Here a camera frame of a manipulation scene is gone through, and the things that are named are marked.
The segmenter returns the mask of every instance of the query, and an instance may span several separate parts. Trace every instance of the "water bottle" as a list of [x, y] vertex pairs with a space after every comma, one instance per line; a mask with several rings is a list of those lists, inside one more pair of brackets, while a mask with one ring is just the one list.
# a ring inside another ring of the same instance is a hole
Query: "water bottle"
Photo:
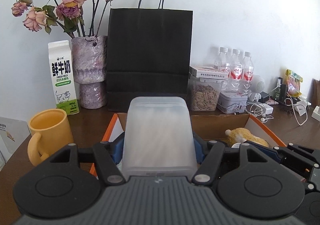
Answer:
[[241, 79], [241, 92], [244, 95], [248, 95], [249, 93], [249, 88], [253, 76], [253, 69], [254, 66], [251, 60], [251, 53], [245, 52], [243, 59], [243, 75]]
[[239, 91], [240, 81], [242, 77], [242, 59], [240, 58], [240, 50], [233, 49], [230, 58], [230, 74], [228, 79], [228, 90]]
[[[226, 47], [220, 47], [220, 53], [218, 55], [218, 58], [214, 62], [215, 69], [218, 69], [223, 72], [228, 72], [228, 76], [230, 74], [230, 62], [228, 58], [228, 48]], [[227, 89], [228, 80], [225, 80], [222, 83], [221, 91], [225, 91]]]

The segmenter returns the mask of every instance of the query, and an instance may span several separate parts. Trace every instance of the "stuffed toy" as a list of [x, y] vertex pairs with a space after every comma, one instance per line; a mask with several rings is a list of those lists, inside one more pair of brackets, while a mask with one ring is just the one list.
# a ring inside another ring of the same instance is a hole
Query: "stuffed toy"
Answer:
[[235, 143], [243, 143], [246, 140], [250, 140], [254, 143], [260, 144], [265, 147], [269, 147], [268, 142], [262, 138], [258, 138], [251, 134], [246, 128], [236, 128], [234, 130], [227, 129], [225, 134], [228, 136], [228, 146], [231, 147]]

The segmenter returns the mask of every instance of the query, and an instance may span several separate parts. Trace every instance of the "blue part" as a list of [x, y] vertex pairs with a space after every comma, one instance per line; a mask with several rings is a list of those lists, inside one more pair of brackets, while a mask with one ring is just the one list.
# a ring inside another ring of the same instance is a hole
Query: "blue part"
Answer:
[[122, 159], [123, 154], [123, 145], [124, 145], [124, 138], [121, 139], [115, 146], [112, 154], [112, 160], [115, 164], [119, 164]]
[[251, 143], [250, 141], [246, 141], [246, 142], [253, 145], [257, 149], [259, 149], [262, 153], [266, 154], [268, 157], [270, 157], [274, 161], [278, 162], [279, 164], [281, 163], [281, 158], [278, 156], [277, 152], [274, 149], [264, 147], [257, 143]]
[[197, 163], [201, 164], [203, 162], [203, 160], [204, 160], [204, 154], [202, 152], [202, 146], [196, 139], [193, 139], [193, 141], [194, 141], [194, 144], [195, 144]]

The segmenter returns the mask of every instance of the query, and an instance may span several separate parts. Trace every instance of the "mug handle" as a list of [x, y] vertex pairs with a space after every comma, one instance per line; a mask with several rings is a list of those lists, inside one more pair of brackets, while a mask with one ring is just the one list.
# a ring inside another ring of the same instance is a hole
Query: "mug handle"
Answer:
[[40, 139], [41, 134], [35, 133], [28, 144], [28, 157], [30, 162], [34, 166], [40, 164], [42, 161], [45, 161], [49, 157], [47, 153], [43, 153], [41, 157], [39, 156], [38, 143]]

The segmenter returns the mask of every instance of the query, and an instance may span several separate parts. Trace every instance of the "purple textured vase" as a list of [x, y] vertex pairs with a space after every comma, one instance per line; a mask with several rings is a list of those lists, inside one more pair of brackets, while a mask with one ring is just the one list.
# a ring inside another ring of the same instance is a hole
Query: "purple textured vase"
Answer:
[[71, 42], [73, 77], [80, 84], [80, 105], [86, 109], [98, 109], [107, 103], [103, 82], [107, 37], [79, 37]]
[[76, 83], [91, 84], [105, 80], [107, 37], [71, 39], [72, 68]]
[[81, 107], [98, 109], [107, 104], [105, 82], [80, 84]]

